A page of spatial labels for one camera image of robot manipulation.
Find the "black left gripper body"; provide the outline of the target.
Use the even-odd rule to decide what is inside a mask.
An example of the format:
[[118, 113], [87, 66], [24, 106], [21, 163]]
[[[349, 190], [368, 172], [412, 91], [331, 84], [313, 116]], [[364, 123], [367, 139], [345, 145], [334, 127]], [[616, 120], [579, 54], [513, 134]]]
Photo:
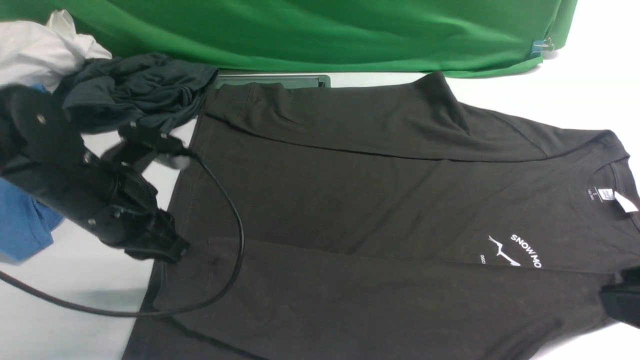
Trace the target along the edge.
[[105, 245], [136, 260], [176, 264], [190, 249], [175, 228], [174, 217], [158, 207], [158, 190], [144, 178], [153, 162], [150, 150], [86, 152], [83, 171], [90, 194], [82, 224]]

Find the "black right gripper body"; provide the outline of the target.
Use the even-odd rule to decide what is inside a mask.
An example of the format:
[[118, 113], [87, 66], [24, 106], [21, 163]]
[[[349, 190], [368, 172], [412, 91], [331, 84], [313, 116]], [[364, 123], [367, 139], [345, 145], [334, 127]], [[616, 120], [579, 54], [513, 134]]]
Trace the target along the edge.
[[620, 271], [619, 279], [614, 284], [601, 288], [599, 300], [608, 317], [640, 328], [640, 269]]

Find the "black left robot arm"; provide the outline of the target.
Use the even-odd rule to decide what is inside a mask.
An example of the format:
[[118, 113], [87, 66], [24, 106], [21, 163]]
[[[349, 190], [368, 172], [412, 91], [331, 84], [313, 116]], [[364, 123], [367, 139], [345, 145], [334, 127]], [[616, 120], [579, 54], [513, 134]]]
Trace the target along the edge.
[[1, 89], [1, 177], [138, 260], [176, 264], [190, 244], [142, 171], [158, 155], [185, 155], [182, 141], [130, 123], [98, 157], [53, 96], [24, 85]]

